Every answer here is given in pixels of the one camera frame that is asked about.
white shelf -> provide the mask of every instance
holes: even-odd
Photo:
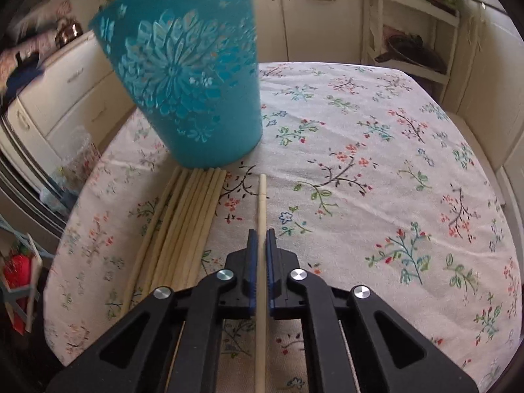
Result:
[[[410,7],[412,9],[424,12],[429,16],[433,16],[443,22],[449,23],[449,25],[457,27],[459,25],[458,16],[454,16],[445,10],[442,10],[428,1],[425,0],[388,0],[395,3],[402,4],[403,6]]]
[[[407,74],[417,75],[418,77],[426,78],[427,80],[431,80],[443,85],[447,85],[447,82],[450,80],[450,78],[447,75],[443,75],[434,70],[424,68],[423,66],[419,65],[413,65],[408,62],[396,61],[393,59],[387,62],[376,62],[374,60],[374,52],[371,49],[371,47],[368,47],[367,52],[369,57],[371,57],[371,59],[373,60],[373,64],[375,66],[398,69]]]

table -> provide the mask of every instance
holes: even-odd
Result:
[[[370,286],[487,390],[518,346],[519,268],[493,190],[446,113],[379,67],[261,64],[260,90],[264,135],[227,167],[200,275],[245,246],[266,173],[281,248],[334,287]],[[88,180],[45,290],[46,338],[62,363],[117,320],[174,166],[136,111]],[[253,329],[224,325],[218,391],[252,390]],[[300,323],[269,330],[269,391],[307,391]]]

